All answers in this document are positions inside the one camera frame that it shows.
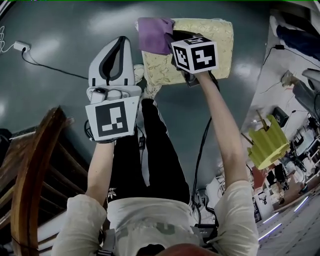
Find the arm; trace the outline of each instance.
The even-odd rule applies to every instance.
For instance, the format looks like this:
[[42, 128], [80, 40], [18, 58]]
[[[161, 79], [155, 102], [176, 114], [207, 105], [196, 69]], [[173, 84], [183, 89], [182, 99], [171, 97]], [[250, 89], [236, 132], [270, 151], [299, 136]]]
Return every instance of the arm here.
[[89, 167], [87, 191], [85, 195], [68, 199], [52, 256], [94, 256], [99, 249], [99, 230], [107, 217], [102, 205], [108, 194], [114, 146], [114, 143], [97, 143]]
[[201, 84], [212, 116], [223, 161], [225, 186], [227, 188], [236, 181], [247, 181], [246, 163], [237, 124], [208, 72], [198, 73], [196, 78]]
[[97, 200], [100, 205], [108, 194], [115, 143], [96, 144], [88, 172], [86, 195]]
[[225, 174], [226, 190], [214, 207], [220, 226], [213, 242], [225, 255], [253, 256], [259, 247], [258, 230], [240, 132], [208, 72], [196, 77], [209, 105]]

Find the fabric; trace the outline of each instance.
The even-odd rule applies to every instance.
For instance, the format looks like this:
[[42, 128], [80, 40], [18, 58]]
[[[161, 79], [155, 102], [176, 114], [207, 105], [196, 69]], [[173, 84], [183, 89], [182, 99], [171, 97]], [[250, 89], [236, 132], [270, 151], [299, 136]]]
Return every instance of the fabric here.
[[267, 177], [266, 177], [266, 180], [269, 182], [269, 185], [272, 186], [273, 184], [276, 183], [275, 181], [276, 177], [274, 175], [274, 172], [271, 170], [269, 171]]
[[136, 131], [135, 135], [119, 138], [116, 142], [107, 200], [112, 202], [124, 198], [144, 197], [189, 204], [189, 186], [155, 101], [143, 99], [141, 106], [148, 150], [150, 186], [146, 186], [142, 175]]
[[320, 37], [316, 37], [305, 31], [288, 29], [280, 25], [276, 28], [276, 33], [288, 47], [320, 61]]
[[292, 161], [288, 162], [285, 168], [289, 174], [293, 174], [292, 177], [295, 183], [305, 182], [306, 177], [304, 175], [304, 172], [298, 166], [296, 166]]
[[107, 218], [115, 229], [114, 254], [136, 256], [140, 248], [162, 245], [165, 249], [177, 244], [199, 245], [191, 226], [191, 208], [183, 202], [161, 198], [125, 198], [108, 205]]
[[[230, 22], [225, 20], [177, 18], [174, 30], [200, 33], [217, 44], [219, 66], [212, 71], [216, 79], [227, 78], [230, 73], [234, 31]], [[150, 92], [157, 92], [163, 85], [184, 84], [180, 71], [171, 64], [172, 54], [163, 56], [142, 51], [144, 77]]]
[[169, 18], [139, 18], [139, 49], [153, 54], [170, 54], [164, 35], [172, 35], [174, 23]]
[[280, 163], [274, 168], [274, 176], [276, 180], [280, 183], [286, 181], [286, 174], [285, 170], [283, 168], [283, 165]]
[[[220, 254], [255, 256], [259, 243], [250, 183], [231, 184], [215, 212], [220, 226], [218, 236], [211, 243]], [[55, 239], [51, 255], [93, 256], [100, 248], [98, 235], [105, 217], [106, 210], [96, 200], [86, 195], [69, 198], [65, 223]], [[190, 228], [194, 224], [191, 209], [179, 201], [119, 199], [108, 205], [108, 218], [111, 227], [117, 227], [116, 248], [122, 248], [116, 250], [116, 256], [135, 256], [134, 251], [148, 243], [165, 248], [174, 243], [199, 243]]]
[[274, 194], [274, 197], [277, 201], [279, 201], [280, 198], [283, 198], [285, 195], [285, 191], [282, 188], [279, 188], [278, 184], [275, 183], [270, 186], [272, 193]]

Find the white device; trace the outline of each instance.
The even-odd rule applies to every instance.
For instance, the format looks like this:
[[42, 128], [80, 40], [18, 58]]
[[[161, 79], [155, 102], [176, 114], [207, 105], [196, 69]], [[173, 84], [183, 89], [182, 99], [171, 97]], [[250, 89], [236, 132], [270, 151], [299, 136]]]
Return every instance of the white device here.
[[[111, 75], [117, 55], [117, 72]], [[135, 85], [128, 38], [116, 38], [94, 58], [89, 67], [89, 88], [86, 93], [90, 105], [85, 106], [85, 110], [96, 142], [110, 141], [135, 133], [142, 90]]]
[[30, 50], [30, 45], [24, 42], [15, 41], [13, 44], [13, 48], [21, 52], [24, 49], [24, 52], [26, 53], [27, 51]]
[[191, 74], [218, 69], [217, 43], [200, 36], [171, 42], [175, 64]]

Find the black pants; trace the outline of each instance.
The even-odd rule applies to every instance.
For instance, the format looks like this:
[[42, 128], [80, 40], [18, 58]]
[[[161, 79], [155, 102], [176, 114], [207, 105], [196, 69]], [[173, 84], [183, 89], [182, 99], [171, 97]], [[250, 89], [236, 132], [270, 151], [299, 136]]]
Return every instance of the black pants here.
[[123, 198], [163, 198], [189, 204], [190, 192], [177, 153], [158, 115], [153, 99], [141, 103], [148, 150], [149, 183], [142, 170], [137, 129], [117, 139], [114, 148], [108, 202]]
[[319, 37], [305, 31], [288, 29], [280, 25], [276, 28], [276, 33], [288, 47], [320, 61]]
[[275, 175], [274, 175], [274, 172], [273, 172], [272, 170], [269, 171], [266, 179], [267, 179], [267, 181], [269, 182], [269, 185], [270, 185], [270, 186], [272, 186], [273, 184], [276, 183], [276, 182], [275, 182], [275, 178], [276, 178], [276, 177], [275, 177]]

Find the cable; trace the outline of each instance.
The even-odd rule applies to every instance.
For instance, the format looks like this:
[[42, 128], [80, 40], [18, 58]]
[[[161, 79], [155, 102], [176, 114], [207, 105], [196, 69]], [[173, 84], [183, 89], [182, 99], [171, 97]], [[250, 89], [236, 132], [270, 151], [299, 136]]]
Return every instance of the cable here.
[[319, 118], [319, 115], [318, 115], [318, 112], [317, 112], [317, 108], [316, 108], [316, 100], [317, 100], [318, 95], [320, 95], [320, 93], [317, 93], [315, 95], [315, 97], [314, 97], [313, 108], [314, 108], [314, 113], [316, 115], [317, 121], [318, 121], [318, 123], [320, 123], [320, 118]]
[[292, 110], [291, 114], [289, 115], [289, 118], [288, 120], [286, 121], [286, 124], [285, 124], [285, 128], [284, 128], [284, 133], [286, 132], [287, 130], [287, 126], [288, 126], [288, 123], [289, 123], [289, 120], [290, 120], [290, 117], [293, 113], [295, 112], [309, 112], [309, 111], [306, 111], [306, 110]]
[[292, 52], [292, 53], [293, 53], [293, 54], [295, 54], [295, 55], [298, 55], [299, 57], [301, 57], [301, 58], [305, 59], [307, 62], [310, 62], [311, 64], [315, 65], [316, 67], [318, 67], [318, 68], [320, 69], [320, 66], [318, 66], [318, 65], [314, 64], [312, 61], [310, 61], [310, 60], [306, 59], [305, 57], [301, 56], [300, 54], [297, 54], [297, 53], [295, 53], [294, 51], [289, 50], [289, 49], [287, 49], [287, 48], [284, 48], [284, 50], [287, 50], [287, 51], [289, 51], [289, 52]]
[[267, 91], [269, 91], [272, 87], [276, 86], [276, 85], [277, 85], [277, 84], [279, 84], [279, 83], [281, 83], [281, 81], [279, 81], [279, 82], [277, 82], [277, 83], [275, 83], [275, 84], [271, 85], [267, 90], [265, 90], [265, 91], [263, 91], [263, 92], [260, 92], [260, 94], [264, 94], [264, 93], [266, 93], [266, 92], [267, 92]]
[[203, 136], [202, 136], [202, 140], [201, 140], [201, 145], [200, 145], [200, 149], [199, 149], [199, 154], [196, 160], [196, 165], [195, 165], [195, 172], [194, 172], [194, 182], [193, 182], [193, 189], [192, 189], [192, 195], [191, 195], [191, 200], [193, 202], [192, 205], [192, 210], [195, 209], [195, 195], [196, 195], [196, 189], [197, 189], [197, 182], [198, 182], [198, 169], [199, 169], [199, 163], [201, 160], [201, 156], [202, 156], [202, 151], [203, 151], [203, 147], [207, 138], [207, 134], [208, 134], [208, 130], [210, 127], [210, 123], [211, 123], [212, 118], [210, 117], [208, 123], [206, 124]]
[[281, 76], [279, 82], [276, 82], [275, 84], [271, 85], [267, 90], [265, 90], [265, 91], [263, 91], [263, 92], [260, 92], [259, 94], [264, 94], [264, 93], [266, 93], [267, 91], [269, 91], [272, 87], [276, 86], [276, 85], [279, 84], [279, 83], [282, 83], [282, 78], [284, 78], [284, 76], [285, 76], [286, 73], [287, 73], [287, 72], [285, 72], [285, 73]]
[[270, 55], [270, 53], [271, 53], [271, 50], [272, 50], [272, 49], [276, 49], [276, 50], [287, 50], [287, 51], [289, 51], [289, 52], [291, 52], [291, 53], [293, 53], [293, 54], [295, 54], [295, 55], [298, 55], [299, 57], [303, 58], [303, 59], [304, 59], [304, 60], [306, 60], [307, 62], [310, 62], [311, 64], [315, 65], [316, 67], [318, 67], [318, 68], [320, 69], [320, 66], [318, 66], [317, 64], [314, 64], [312, 61], [310, 61], [310, 60], [306, 59], [306, 58], [305, 58], [305, 57], [303, 57], [302, 55], [297, 54], [297, 53], [295, 53], [294, 51], [292, 51], [292, 50], [290, 50], [290, 49], [285, 48], [282, 44], [276, 44], [275, 46], [271, 47], [271, 49], [270, 49], [270, 51], [269, 51], [269, 53], [268, 53], [267, 57], [265, 58], [265, 60], [264, 60], [264, 62], [263, 62], [263, 64], [262, 64], [262, 66], [266, 63], [266, 61], [267, 61], [267, 59], [268, 59], [268, 57], [269, 57], [269, 55]]
[[0, 27], [0, 54], [9, 51], [15, 44], [12, 44], [8, 49], [4, 50], [5, 45], [5, 26], [2, 26]]
[[275, 49], [276, 47], [275, 47], [275, 46], [271, 47], [271, 49], [270, 49], [270, 51], [269, 51], [269, 53], [268, 53], [267, 57], [265, 58], [265, 60], [264, 60], [264, 62], [263, 62], [263, 64], [262, 64], [262, 66], [266, 63], [266, 61], [267, 61], [267, 59], [268, 59], [268, 57], [269, 57], [269, 55], [270, 55], [270, 53], [271, 53], [271, 50], [272, 50], [273, 48]]
[[217, 215], [216, 215], [215, 209], [213, 209], [211, 207], [208, 207], [209, 197], [206, 194], [205, 194], [205, 197], [206, 197], [206, 202], [205, 202], [205, 206], [204, 207], [209, 213], [212, 213], [214, 215], [215, 226], [217, 228], [219, 228], [219, 222], [218, 222], [218, 219], [217, 219]]
[[67, 71], [63, 71], [63, 70], [58, 69], [58, 68], [54, 68], [54, 67], [50, 67], [50, 66], [47, 66], [47, 65], [39, 64], [39, 63], [36, 62], [36, 61], [35, 61], [35, 63], [32, 63], [32, 62], [30, 62], [30, 61], [28, 61], [28, 60], [25, 59], [25, 57], [24, 57], [24, 52], [25, 52], [25, 49], [22, 50], [22, 52], [21, 52], [22, 59], [23, 59], [25, 62], [29, 63], [29, 64], [32, 64], [32, 65], [35, 65], [35, 66], [39, 66], [39, 67], [44, 67], [44, 68], [47, 68], [47, 69], [50, 69], [50, 70], [54, 70], [54, 71], [61, 72], [61, 73], [66, 74], [66, 75], [70, 75], [70, 76], [74, 76], [74, 77], [77, 77], [77, 78], [81, 78], [81, 79], [88, 80], [87, 77], [84, 77], [84, 76], [82, 76], [82, 75], [73, 74], [73, 73], [70, 73], [70, 72], [67, 72]]
[[138, 125], [136, 127], [140, 130], [140, 132], [142, 133], [143, 137], [146, 137], [144, 132], [140, 129], [140, 127]]

